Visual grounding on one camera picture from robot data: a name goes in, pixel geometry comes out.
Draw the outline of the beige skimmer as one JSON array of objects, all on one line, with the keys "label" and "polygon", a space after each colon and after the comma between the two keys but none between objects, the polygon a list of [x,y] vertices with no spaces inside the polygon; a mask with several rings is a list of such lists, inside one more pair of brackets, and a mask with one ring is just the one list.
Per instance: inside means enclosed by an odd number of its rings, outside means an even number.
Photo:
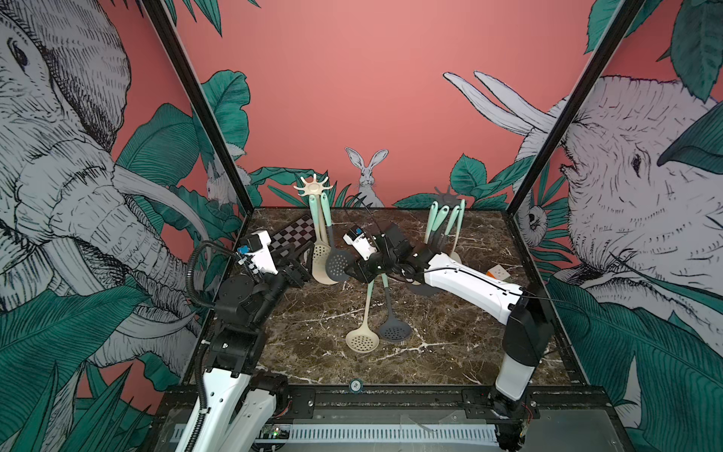
[{"label": "beige skimmer", "polygon": [[431,206],[429,208],[429,216],[427,217],[427,227],[426,227],[425,237],[424,237],[425,244],[429,243],[429,237],[432,232],[434,220],[436,220],[436,216],[438,215],[438,210],[439,210],[439,204],[436,201],[431,203]]},{"label": "beige skimmer", "polygon": [[378,348],[380,337],[374,333],[368,324],[368,317],[373,294],[374,283],[367,284],[365,298],[365,312],[363,313],[363,322],[358,329],[350,331],[346,335],[346,345],[354,352],[365,354],[370,353]]},{"label": "beige skimmer", "polygon": [[325,286],[334,286],[336,282],[331,280],[326,271],[326,262],[331,248],[321,238],[319,206],[317,197],[314,194],[309,196],[309,207],[314,221],[314,233],[316,234],[312,258],[312,275],[316,282],[325,284]]},{"label": "beige skimmer", "polygon": [[457,253],[457,247],[458,247],[458,243],[459,243],[459,235],[461,234],[461,227],[462,227],[462,223],[463,223],[465,208],[466,208],[466,201],[465,201],[465,199],[462,199],[461,202],[459,203],[459,212],[458,212],[458,216],[457,216],[454,243],[453,243],[451,252],[449,254],[450,258],[457,263],[461,263],[461,257]]}]

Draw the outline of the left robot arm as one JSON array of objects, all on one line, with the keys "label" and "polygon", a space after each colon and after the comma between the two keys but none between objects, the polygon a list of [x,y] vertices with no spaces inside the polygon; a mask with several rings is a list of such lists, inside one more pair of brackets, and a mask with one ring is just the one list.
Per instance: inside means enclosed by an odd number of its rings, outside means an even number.
[{"label": "left robot arm", "polygon": [[[223,282],[215,302],[195,287],[195,267],[205,249],[233,261],[251,263],[254,271]],[[198,398],[178,443],[179,451],[250,451],[263,426],[290,406],[288,380],[255,371],[267,342],[265,321],[289,288],[301,288],[311,274],[299,260],[304,247],[287,244],[269,250],[260,239],[245,237],[228,250],[201,241],[186,270],[186,292],[193,304],[208,308],[220,321],[199,348],[195,369]]]}]

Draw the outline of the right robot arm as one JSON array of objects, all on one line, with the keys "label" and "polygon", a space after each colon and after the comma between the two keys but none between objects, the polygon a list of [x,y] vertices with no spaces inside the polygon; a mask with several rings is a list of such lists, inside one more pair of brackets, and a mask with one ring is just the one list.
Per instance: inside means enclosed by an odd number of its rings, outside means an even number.
[{"label": "right robot arm", "polygon": [[504,325],[504,358],[490,401],[500,417],[525,412],[523,396],[555,332],[552,308],[519,284],[467,267],[435,245],[413,246],[394,223],[374,241],[374,252],[344,266],[346,275],[363,283],[397,275],[464,299]]}]

